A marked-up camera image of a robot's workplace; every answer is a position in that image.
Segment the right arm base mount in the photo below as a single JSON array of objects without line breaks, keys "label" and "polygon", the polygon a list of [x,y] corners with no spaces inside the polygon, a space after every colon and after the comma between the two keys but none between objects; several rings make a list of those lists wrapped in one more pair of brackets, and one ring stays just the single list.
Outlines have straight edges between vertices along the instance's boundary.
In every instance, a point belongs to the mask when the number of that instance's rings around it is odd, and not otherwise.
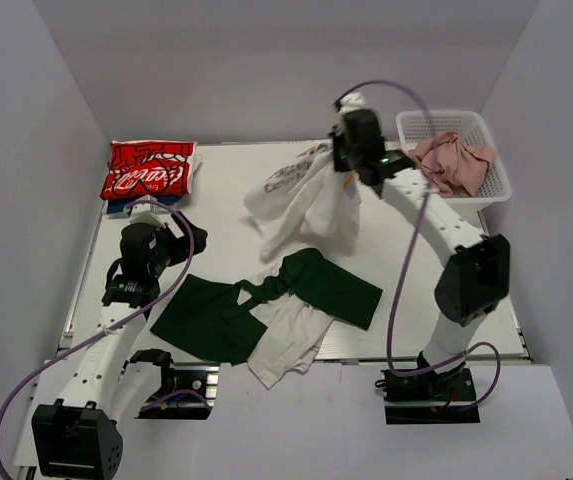
[{"label": "right arm base mount", "polygon": [[470,404],[477,400],[469,368],[460,358],[447,365],[442,373],[431,371],[416,375],[414,370],[402,369],[412,376],[394,375],[389,369],[381,371],[374,387],[383,395],[387,425],[450,425],[478,424],[479,409]]}]

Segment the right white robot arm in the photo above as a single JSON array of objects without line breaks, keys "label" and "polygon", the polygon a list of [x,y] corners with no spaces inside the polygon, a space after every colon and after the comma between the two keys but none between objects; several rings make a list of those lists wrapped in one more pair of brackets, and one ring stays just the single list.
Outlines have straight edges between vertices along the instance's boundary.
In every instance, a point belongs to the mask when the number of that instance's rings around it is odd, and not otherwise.
[{"label": "right white robot arm", "polygon": [[510,244],[501,234],[489,236],[473,226],[432,189],[413,161],[401,150],[385,146],[379,119],[363,106],[339,106],[333,127],[333,159],[413,226],[409,245],[424,238],[443,270],[434,288],[439,317],[420,352],[414,370],[393,369],[393,375],[417,376],[419,390],[438,399],[454,385],[452,372],[477,349],[472,339],[487,316],[507,297]]}]

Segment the pink t shirt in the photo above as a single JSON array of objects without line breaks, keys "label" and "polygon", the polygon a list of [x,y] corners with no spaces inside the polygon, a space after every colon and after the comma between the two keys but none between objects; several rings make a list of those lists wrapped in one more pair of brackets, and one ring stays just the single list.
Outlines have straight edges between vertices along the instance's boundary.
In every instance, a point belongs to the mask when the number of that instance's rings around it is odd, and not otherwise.
[{"label": "pink t shirt", "polygon": [[431,187],[444,198],[474,197],[497,158],[493,147],[468,145],[454,131],[421,140],[409,154]]}]

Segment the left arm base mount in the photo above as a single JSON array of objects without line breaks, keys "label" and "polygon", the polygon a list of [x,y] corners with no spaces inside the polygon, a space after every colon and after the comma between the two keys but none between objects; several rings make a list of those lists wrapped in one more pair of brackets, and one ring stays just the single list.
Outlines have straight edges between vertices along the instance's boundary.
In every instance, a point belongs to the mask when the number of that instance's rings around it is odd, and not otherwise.
[{"label": "left arm base mount", "polygon": [[147,420],[207,420],[214,406],[219,368],[210,365],[180,365],[161,349],[136,351],[129,365],[153,366],[152,393],[137,416]]}]

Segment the green and white t shirt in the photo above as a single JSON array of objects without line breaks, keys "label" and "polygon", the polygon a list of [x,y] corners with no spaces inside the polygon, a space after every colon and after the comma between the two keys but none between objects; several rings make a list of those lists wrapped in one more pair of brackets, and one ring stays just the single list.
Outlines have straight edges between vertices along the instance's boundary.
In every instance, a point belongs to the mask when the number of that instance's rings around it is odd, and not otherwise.
[{"label": "green and white t shirt", "polygon": [[305,248],[233,284],[188,275],[150,331],[200,360],[246,364],[270,389],[309,370],[334,321],[368,330],[382,294]]}]

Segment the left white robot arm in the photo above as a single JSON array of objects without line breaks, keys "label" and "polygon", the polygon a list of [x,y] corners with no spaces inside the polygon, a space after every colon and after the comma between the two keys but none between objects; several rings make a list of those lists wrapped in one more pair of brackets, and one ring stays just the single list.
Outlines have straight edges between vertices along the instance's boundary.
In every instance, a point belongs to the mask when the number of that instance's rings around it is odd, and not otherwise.
[{"label": "left white robot arm", "polygon": [[51,404],[36,407],[31,427],[38,465],[46,477],[112,479],[123,457],[124,421],[152,395],[171,396],[177,374],[160,349],[134,350],[166,268],[204,251],[205,230],[183,215],[181,235],[153,214],[121,231],[120,255],[110,265],[96,325],[99,339],[82,350],[73,374]]}]

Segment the white colourful print t shirt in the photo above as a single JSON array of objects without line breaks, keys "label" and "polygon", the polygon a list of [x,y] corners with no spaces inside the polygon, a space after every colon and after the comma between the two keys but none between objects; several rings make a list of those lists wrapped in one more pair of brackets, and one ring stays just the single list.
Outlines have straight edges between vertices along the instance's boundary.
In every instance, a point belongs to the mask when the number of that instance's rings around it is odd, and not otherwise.
[{"label": "white colourful print t shirt", "polygon": [[279,167],[244,197],[262,237],[262,262],[300,235],[352,249],[359,234],[360,205],[355,174],[337,171],[333,150],[323,143]]}]

